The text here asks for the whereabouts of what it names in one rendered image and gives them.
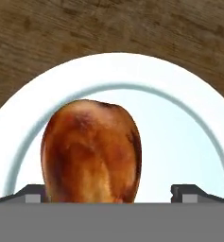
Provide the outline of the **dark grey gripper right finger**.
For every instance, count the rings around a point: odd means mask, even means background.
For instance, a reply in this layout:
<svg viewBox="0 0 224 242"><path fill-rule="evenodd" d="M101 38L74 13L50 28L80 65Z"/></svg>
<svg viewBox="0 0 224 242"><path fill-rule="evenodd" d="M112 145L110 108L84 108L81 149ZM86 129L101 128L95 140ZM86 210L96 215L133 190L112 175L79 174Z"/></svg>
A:
<svg viewBox="0 0 224 242"><path fill-rule="evenodd" d="M171 194L172 203L224 203L224 198L207 194L195 184L173 184Z"/></svg>

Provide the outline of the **brown chicken drumstick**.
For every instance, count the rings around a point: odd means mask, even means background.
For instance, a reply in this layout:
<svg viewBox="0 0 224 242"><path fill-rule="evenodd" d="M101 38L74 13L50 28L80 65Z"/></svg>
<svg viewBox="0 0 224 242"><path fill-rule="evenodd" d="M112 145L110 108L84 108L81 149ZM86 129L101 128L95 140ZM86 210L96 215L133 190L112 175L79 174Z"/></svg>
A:
<svg viewBox="0 0 224 242"><path fill-rule="evenodd" d="M140 134L124 108L76 100L50 118L41 162L51 202L133 203L142 168Z"/></svg>

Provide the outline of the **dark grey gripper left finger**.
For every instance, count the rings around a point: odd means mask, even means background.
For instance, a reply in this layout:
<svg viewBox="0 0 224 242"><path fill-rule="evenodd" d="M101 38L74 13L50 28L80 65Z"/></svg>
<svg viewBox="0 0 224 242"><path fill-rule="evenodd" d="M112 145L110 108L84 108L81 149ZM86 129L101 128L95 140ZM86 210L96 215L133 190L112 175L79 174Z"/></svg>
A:
<svg viewBox="0 0 224 242"><path fill-rule="evenodd" d="M0 198L0 202L46 203L47 197L43 184L28 184L17 193Z"/></svg>

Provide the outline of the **white round plate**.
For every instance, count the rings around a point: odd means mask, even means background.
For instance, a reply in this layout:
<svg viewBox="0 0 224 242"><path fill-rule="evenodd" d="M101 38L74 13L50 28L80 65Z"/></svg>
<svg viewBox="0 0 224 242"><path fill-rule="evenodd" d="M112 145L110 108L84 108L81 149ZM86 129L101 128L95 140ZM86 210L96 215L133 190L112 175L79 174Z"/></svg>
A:
<svg viewBox="0 0 224 242"><path fill-rule="evenodd" d="M137 201L167 202L174 183L224 198L224 97L165 60L105 53L37 76L0 109L0 198L42 182L40 144L50 116L74 99L124 107L142 139Z"/></svg>

